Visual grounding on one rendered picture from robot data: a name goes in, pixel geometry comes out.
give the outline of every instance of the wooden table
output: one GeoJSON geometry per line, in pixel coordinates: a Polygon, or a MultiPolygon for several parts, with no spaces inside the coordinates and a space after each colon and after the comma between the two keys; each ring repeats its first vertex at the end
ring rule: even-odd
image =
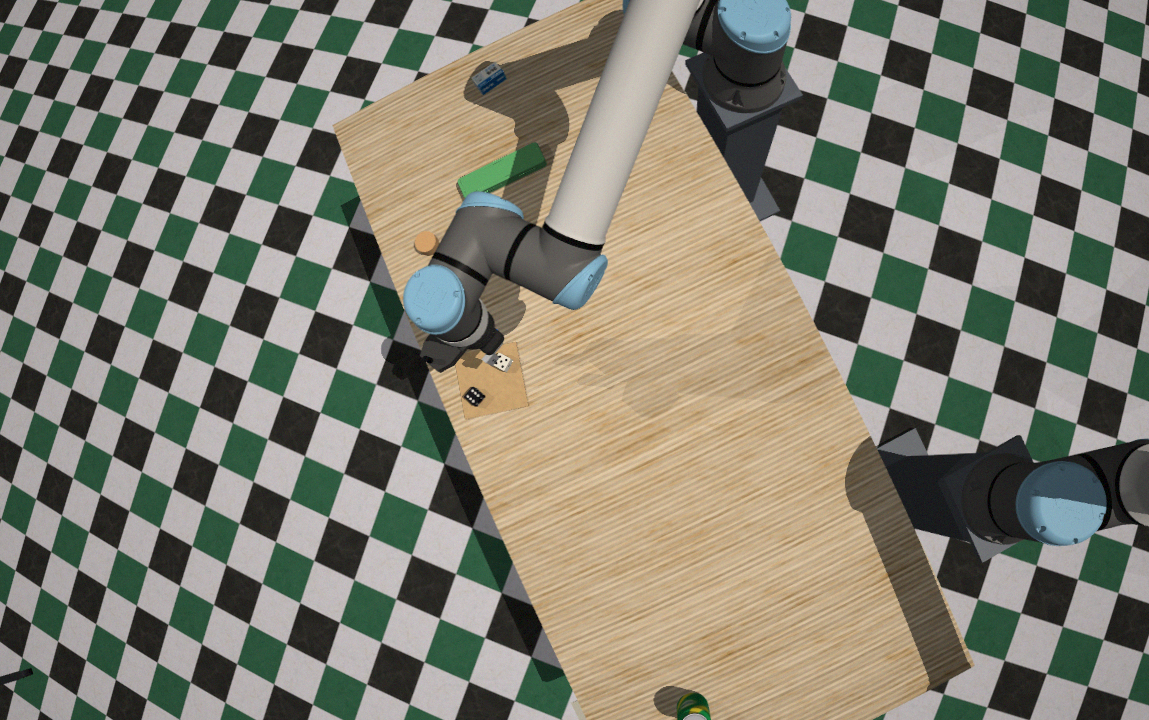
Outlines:
{"type": "MultiPolygon", "coordinates": [[[[548,167],[498,194],[546,217],[620,17],[570,6],[337,124],[398,291],[455,181],[529,142],[548,167]],[[469,78],[491,61],[507,79],[483,96],[469,78]]],[[[529,407],[465,419],[455,373],[435,387],[591,720],[651,717],[668,687],[719,720],[871,720],[972,661],[810,313],[671,85],[592,301],[484,293],[529,407]]]]}

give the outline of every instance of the small blue object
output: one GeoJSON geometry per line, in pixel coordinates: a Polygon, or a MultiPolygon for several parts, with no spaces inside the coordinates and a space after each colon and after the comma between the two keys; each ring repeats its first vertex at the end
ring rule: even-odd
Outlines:
{"type": "Polygon", "coordinates": [[[460,210],[464,208],[498,208],[500,210],[511,210],[522,218],[525,217],[525,214],[520,211],[515,202],[506,201],[498,195],[493,195],[491,192],[469,192],[468,196],[463,199],[463,204],[458,206],[460,210]]]}
{"type": "Polygon", "coordinates": [[[556,300],[552,302],[555,302],[556,305],[569,307],[570,310],[578,310],[579,307],[586,305],[592,293],[596,292],[596,286],[601,284],[601,277],[606,274],[606,265],[609,264],[610,261],[606,258],[606,255],[597,255],[596,260],[574,274],[574,279],[571,279],[556,296],[556,300]]]}
{"type": "Polygon", "coordinates": [[[716,17],[730,40],[751,53],[779,51],[792,32],[786,0],[716,0],[716,17]]]}
{"type": "Polygon", "coordinates": [[[1018,524],[1046,544],[1075,544],[1103,527],[1108,491],[1094,470],[1075,462],[1048,462],[1018,487],[1018,524]]]}
{"type": "Polygon", "coordinates": [[[502,73],[502,68],[498,63],[489,63],[479,73],[472,76],[472,82],[477,83],[477,88],[481,95],[491,92],[499,83],[504,82],[507,76],[502,73]]]}
{"type": "Polygon", "coordinates": [[[404,285],[404,313],[419,330],[441,334],[454,330],[465,309],[463,282],[446,265],[427,265],[404,285]]]}

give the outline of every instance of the blue joint cap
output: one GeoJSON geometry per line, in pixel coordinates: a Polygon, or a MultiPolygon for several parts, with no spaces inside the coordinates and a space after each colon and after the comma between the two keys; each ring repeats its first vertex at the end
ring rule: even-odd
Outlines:
{"type": "Polygon", "coordinates": [[[578,310],[579,307],[586,305],[592,293],[596,292],[596,286],[601,284],[601,277],[606,274],[606,265],[609,264],[610,261],[606,258],[606,255],[597,255],[583,270],[579,270],[578,274],[574,274],[574,279],[566,282],[565,288],[552,302],[569,307],[570,310],[578,310]]]}
{"type": "Polygon", "coordinates": [[[516,215],[519,215],[519,217],[525,217],[525,214],[514,202],[506,201],[488,192],[469,192],[468,196],[463,199],[463,204],[458,206],[460,210],[464,208],[498,208],[500,210],[511,210],[516,215]]]}
{"type": "Polygon", "coordinates": [[[1075,462],[1049,462],[1023,480],[1016,498],[1018,524],[1046,544],[1085,542],[1103,527],[1108,493],[1094,470],[1075,462]]]}
{"type": "Polygon", "coordinates": [[[716,0],[716,18],[734,45],[751,53],[779,51],[792,32],[786,0],[716,0]]]}
{"type": "Polygon", "coordinates": [[[404,313],[419,330],[441,334],[454,330],[466,307],[463,282],[446,265],[427,265],[404,285],[404,313]]]}

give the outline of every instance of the green block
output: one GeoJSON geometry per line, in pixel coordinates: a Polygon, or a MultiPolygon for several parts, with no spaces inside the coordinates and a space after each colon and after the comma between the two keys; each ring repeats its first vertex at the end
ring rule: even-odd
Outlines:
{"type": "Polygon", "coordinates": [[[458,194],[465,198],[470,192],[493,192],[546,165],[547,160],[543,158],[543,152],[539,150],[538,142],[530,142],[522,149],[509,152],[502,158],[458,178],[458,194]]]}

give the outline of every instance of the white cylindrical tube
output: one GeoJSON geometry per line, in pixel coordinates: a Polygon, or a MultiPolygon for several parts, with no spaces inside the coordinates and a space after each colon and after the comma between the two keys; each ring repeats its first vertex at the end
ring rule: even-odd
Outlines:
{"type": "Polygon", "coordinates": [[[693,17],[693,0],[629,5],[547,214],[554,231],[587,245],[606,245],[606,232],[693,17]]]}

